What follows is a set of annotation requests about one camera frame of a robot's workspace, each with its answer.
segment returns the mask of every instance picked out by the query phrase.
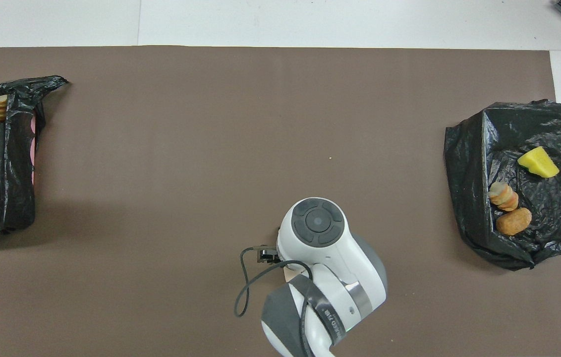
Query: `brown table surface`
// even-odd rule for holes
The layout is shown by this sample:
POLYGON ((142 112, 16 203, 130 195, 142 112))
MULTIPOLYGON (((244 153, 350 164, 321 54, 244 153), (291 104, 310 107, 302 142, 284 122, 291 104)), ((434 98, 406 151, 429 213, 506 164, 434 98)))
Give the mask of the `brown table surface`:
MULTIPOLYGON (((461 242, 444 128, 555 99, 547 52, 0 48, 0 83, 60 74, 37 219, 0 239, 0 356, 276 356, 241 319, 238 254, 337 202, 389 300, 333 353, 561 356, 561 257, 504 271, 461 242)), ((252 273, 263 269, 249 257, 252 273)))

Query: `brown nugget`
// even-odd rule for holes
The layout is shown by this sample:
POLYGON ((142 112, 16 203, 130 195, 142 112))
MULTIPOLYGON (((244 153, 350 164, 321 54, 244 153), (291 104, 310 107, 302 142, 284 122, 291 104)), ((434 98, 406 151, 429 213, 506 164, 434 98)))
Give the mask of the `brown nugget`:
POLYGON ((504 235, 513 236, 523 231, 532 222, 532 212, 527 208, 518 208, 506 213, 496 220, 496 229, 504 235))

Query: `circular gray cap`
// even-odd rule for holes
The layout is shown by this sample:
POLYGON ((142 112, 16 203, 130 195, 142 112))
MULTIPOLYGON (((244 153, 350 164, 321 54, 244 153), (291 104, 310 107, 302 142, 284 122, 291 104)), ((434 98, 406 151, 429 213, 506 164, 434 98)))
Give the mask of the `circular gray cap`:
POLYGON ((344 219, 342 212, 331 202, 308 198, 294 207, 291 226, 298 239, 320 248, 330 246, 342 236, 344 219))

